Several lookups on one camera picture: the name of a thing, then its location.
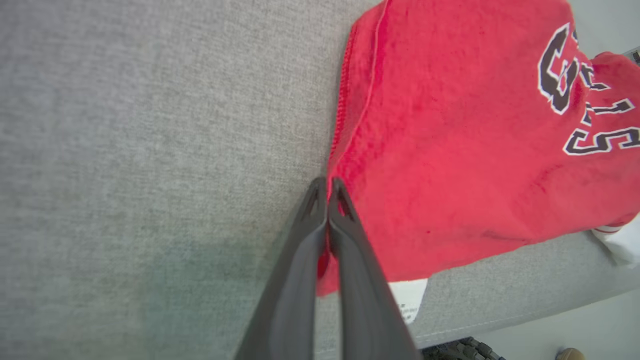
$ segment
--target floor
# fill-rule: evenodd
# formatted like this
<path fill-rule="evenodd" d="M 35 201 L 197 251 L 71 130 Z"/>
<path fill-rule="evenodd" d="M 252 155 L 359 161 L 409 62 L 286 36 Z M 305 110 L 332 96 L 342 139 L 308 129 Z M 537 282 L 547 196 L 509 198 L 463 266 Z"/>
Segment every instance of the floor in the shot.
<path fill-rule="evenodd" d="M 640 290 L 475 336 L 507 360 L 552 360 L 566 347 L 587 360 L 640 359 Z"/>

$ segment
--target couch cushion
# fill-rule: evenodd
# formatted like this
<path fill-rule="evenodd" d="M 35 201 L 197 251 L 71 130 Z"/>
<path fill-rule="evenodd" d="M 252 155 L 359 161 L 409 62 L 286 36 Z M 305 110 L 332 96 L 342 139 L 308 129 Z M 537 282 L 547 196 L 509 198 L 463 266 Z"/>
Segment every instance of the couch cushion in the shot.
<path fill-rule="evenodd" d="M 0 357 L 230 359 L 324 169 L 344 42 L 375 2 L 1 3 Z M 520 316 L 631 286 L 572 239 L 435 275 L 419 343 L 520 320 L 498 320 L 499 295 Z M 591 276 L 536 270 L 551 259 Z M 331 358 L 335 295 L 319 304 Z"/>
<path fill-rule="evenodd" d="M 424 348 L 636 288 L 640 267 L 615 265 L 591 233 L 569 234 L 435 274 L 409 329 Z M 339 300 L 333 294 L 317 305 L 316 360 L 338 359 Z"/>

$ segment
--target printed number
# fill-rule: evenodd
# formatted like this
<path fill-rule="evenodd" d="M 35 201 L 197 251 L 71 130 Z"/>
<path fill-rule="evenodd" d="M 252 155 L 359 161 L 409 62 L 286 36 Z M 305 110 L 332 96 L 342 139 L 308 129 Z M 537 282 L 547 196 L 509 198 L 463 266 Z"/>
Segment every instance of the printed number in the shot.
<path fill-rule="evenodd" d="M 585 140 L 589 133 L 582 129 L 576 129 L 569 141 L 564 146 L 564 151 L 569 155 L 586 155 L 596 152 L 609 152 L 613 149 L 611 140 L 615 138 L 626 138 L 626 142 L 618 144 L 620 149 L 630 147 L 640 147 L 640 127 L 628 127 L 606 133 L 597 133 L 593 136 L 593 145 L 581 146 L 578 143 Z"/>
<path fill-rule="evenodd" d="M 568 36 L 569 24 L 556 30 L 538 63 L 538 90 L 549 99 L 551 109 L 560 115 L 569 108 L 571 86 L 578 75 L 579 61 L 577 58 L 573 58 L 571 65 L 568 61 L 562 60 L 560 74 L 551 70 L 554 60 L 560 59 Z"/>
<path fill-rule="evenodd" d="M 580 66 L 580 78 L 582 79 L 582 83 L 592 90 L 602 91 L 610 89 L 607 84 L 593 82 L 593 67 L 590 67 L 585 63 Z"/>
<path fill-rule="evenodd" d="M 571 33 L 569 32 L 569 24 L 565 24 L 556 30 L 538 62 L 538 90 L 549 100 L 551 109 L 560 115 L 563 115 L 569 108 L 573 82 L 578 75 L 585 87 L 592 91 L 611 89 L 611 87 L 605 83 L 596 83 L 593 81 L 594 72 L 590 64 L 581 63 L 576 56 L 573 57 L 571 63 L 569 63 L 568 60 L 561 59 L 566 41 L 569 37 L 571 37 L 577 45 L 578 36 L 575 30 Z M 556 60 L 562 61 L 559 74 L 556 74 L 552 70 L 554 61 Z M 584 126 L 591 126 L 592 120 L 589 112 L 593 113 L 593 115 L 620 114 L 635 108 L 629 99 L 616 101 L 611 106 L 592 106 L 587 102 L 584 116 L 580 120 L 580 123 Z M 592 144 L 585 144 L 588 136 L 589 131 L 580 128 L 575 129 L 564 145 L 564 152 L 567 153 L 567 155 L 588 155 L 596 152 L 609 152 L 614 148 L 614 146 L 611 145 L 611 140 L 616 138 L 626 140 L 618 144 L 620 149 L 640 147 L 640 128 L 638 127 L 627 127 L 625 129 L 597 133 L 593 135 Z"/>

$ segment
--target shoe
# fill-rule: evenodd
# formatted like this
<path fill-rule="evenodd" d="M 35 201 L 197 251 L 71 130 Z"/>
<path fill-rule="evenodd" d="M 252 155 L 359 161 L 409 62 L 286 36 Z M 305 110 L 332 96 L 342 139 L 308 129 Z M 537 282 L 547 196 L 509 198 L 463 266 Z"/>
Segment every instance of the shoe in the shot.
<path fill-rule="evenodd" d="M 578 349 L 570 347 L 558 354 L 556 360 L 584 360 L 584 355 Z"/>

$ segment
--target gray couch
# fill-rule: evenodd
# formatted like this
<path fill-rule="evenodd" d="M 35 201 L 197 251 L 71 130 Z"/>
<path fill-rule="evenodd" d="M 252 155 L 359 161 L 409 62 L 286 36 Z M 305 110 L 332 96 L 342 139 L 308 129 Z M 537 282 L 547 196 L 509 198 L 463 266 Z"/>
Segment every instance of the gray couch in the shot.
<path fill-rule="evenodd" d="M 377 0 L 0 3 L 0 358 L 230 359 Z M 640 287 L 585 233 L 434 275 L 418 346 Z M 336 294 L 316 359 L 337 357 Z"/>

